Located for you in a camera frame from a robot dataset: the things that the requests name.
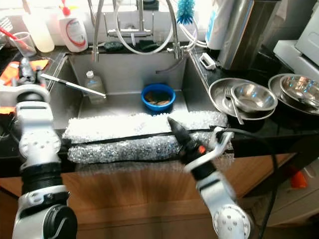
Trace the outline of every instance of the plastic cup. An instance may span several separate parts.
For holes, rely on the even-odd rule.
[[[17,32],[13,34],[17,39],[10,40],[15,44],[21,54],[25,57],[34,56],[36,50],[29,32]]]

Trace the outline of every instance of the stainless steel bowl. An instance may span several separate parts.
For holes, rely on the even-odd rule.
[[[243,83],[233,86],[231,90],[235,105],[247,113],[271,111],[278,104],[277,97],[266,87]]]
[[[319,83],[300,75],[283,76],[280,88],[291,99],[302,104],[319,108]]]
[[[291,107],[292,109],[295,109],[296,111],[303,112],[308,115],[319,116],[319,110],[317,108],[310,107],[308,105],[295,101],[282,91],[282,89],[280,88],[280,79],[283,76],[291,76],[291,75],[292,74],[279,74],[279,75],[273,76],[268,81],[269,89],[276,95],[278,101],[282,102],[286,106]]]

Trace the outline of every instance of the metal utensil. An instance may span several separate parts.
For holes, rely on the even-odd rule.
[[[231,88],[235,105],[247,113],[272,111],[278,100],[266,87],[253,83],[242,83]]]
[[[268,81],[268,88],[276,95],[277,99],[281,101],[283,104],[308,115],[316,115],[319,116],[319,110],[314,107],[309,107],[306,104],[302,104],[299,101],[295,101],[288,97],[280,87],[280,79],[284,76],[292,76],[294,74],[279,74],[273,76]]]
[[[233,98],[232,95],[231,95],[231,88],[228,87],[228,86],[226,86],[226,87],[224,88],[224,94],[225,94],[225,97],[226,97],[226,98],[230,98],[230,100],[231,100],[231,102],[232,102],[232,104],[233,104],[234,111],[235,111],[236,117],[237,117],[237,119],[238,119],[238,122],[239,122],[240,124],[244,124],[244,122],[243,122],[243,120],[241,119],[241,116],[240,116],[240,114],[239,114],[239,112],[238,112],[238,109],[237,109],[237,107],[236,107],[236,105],[235,105],[234,98]]]
[[[223,78],[215,81],[209,87],[209,97],[213,102],[216,109],[224,112],[230,116],[236,117],[233,104],[231,100],[225,98],[224,88],[225,86],[233,87],[241,83],[251,83],[251,81],[240,79],[240,78]],[[271,116],[275,110],[272,111],[260,111],[258,113],[247,113],[239,111],[242,120],[264,120]]]
[[[103,93],[100,93],[100,92],[97,92],[97,91],[93,91],[89,88],[85,88],[83,86],[79,86],[79,85],[76,85],[76,84],[73,84],[71,82],[68,82],[68,81],[65,81],[65,80],[62,80],[62,79],[59,79],[59,78],[56,78],[54,76],[49,76],[47,74],[41,74],[42,77],[48,79],[48,80],[52,80],[52,81],[56,81],[58,83],[61,83],[61,84],[64,84],[68,87],[71,87],[71,88],[74,88],[76,90],[80,90],[80,91],[83,91],[83,92],[86,92],[86,93],[89,93],[89,94],[95,94],[95,95],[98,95],[98,96],[101,96],[103,97],[104,99],[106,99],[106,95],[103,94]]]
[[[303,104],[319,107],[319,83],[300,75],[283,76],[280,88],[291,99]]]

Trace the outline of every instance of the soap bottle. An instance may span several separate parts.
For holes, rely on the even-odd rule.
[[[36,48],[41,52],[53,51],[54,43],[45,21],[41,18],[41,13],[34,12],[34,9],[32,9],[31,12],[26,0],[22,0],[22,2],[24,9],[27,12],[27,14],[22,16],[22,20],[28,29]]]
[[[84,84],[86,88],[105,94],[101,78],[99,76],[95,76],[93,71],[88,71],[86,73],[86,79]],[[105,102],[105,99],[98,95],[88,94],[88,97],[90,99],[90,102],[94,105]]]
[[[62,0],[62,3],[64,5],[62,9],[64,16],[59,19],[62,39],[69,51],[84,51],[88,48],[88,37],[83,21],[71,15],[70,9],[65,5],[65,0]]]

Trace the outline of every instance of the orange cloth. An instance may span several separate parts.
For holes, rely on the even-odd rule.
[[[10,62],[5,70],[2,72],[0,76],[0,84],[3,81],[5,86],[11,86],[11,79],[15,77],[16,79],[19,78],[19,68],[11,66],[11,64],[19,65],[18,61]],[[48,64],[48,60],[37,60],[37,61],[30,61],[30,65],[32,69],[35,71],[37,66],[40,66],[41,69],[44,69],[45,66]],[[0,114],[10,114],[14,112],[14,107],[0,107]]]

